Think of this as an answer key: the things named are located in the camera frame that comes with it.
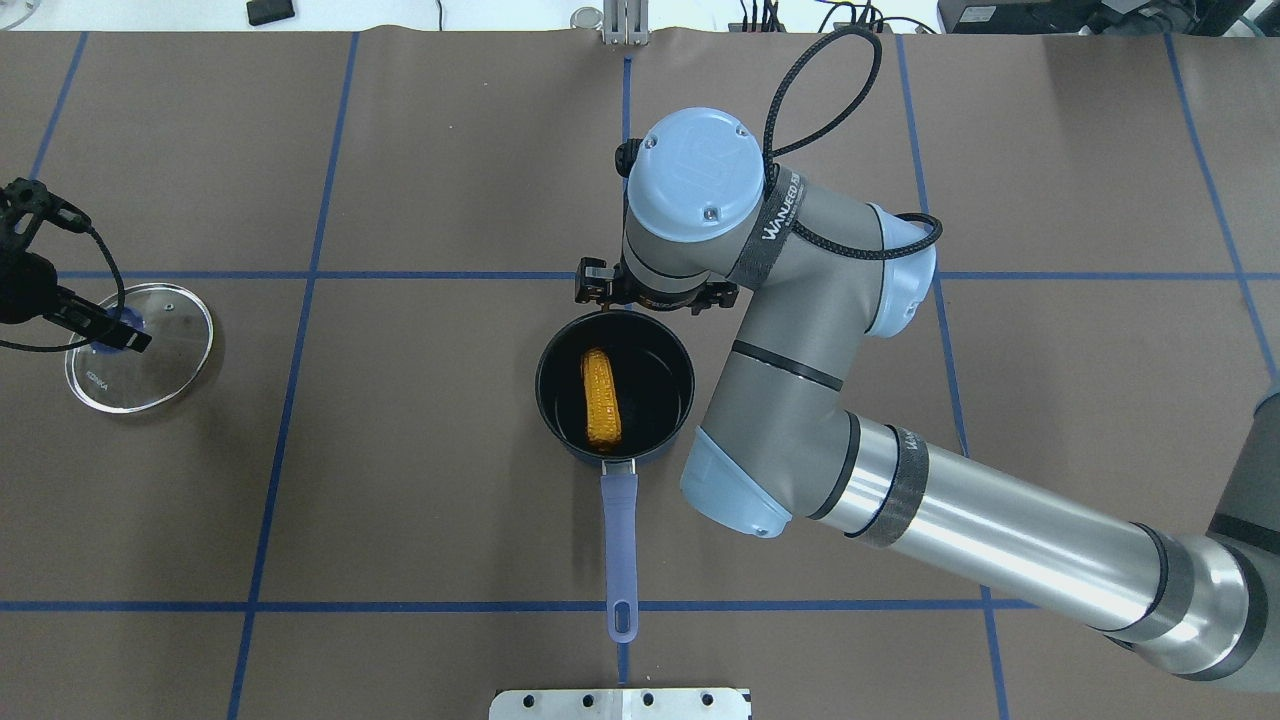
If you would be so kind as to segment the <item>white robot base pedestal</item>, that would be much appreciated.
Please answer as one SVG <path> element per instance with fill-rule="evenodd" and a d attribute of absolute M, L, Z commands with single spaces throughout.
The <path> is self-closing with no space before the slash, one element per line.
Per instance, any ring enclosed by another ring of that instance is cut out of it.
<path fill-rule="evenodd" d="M 577 688 L 503 691 L 489 719 L 753 719 L 750 691 L 709 688 Z"/>

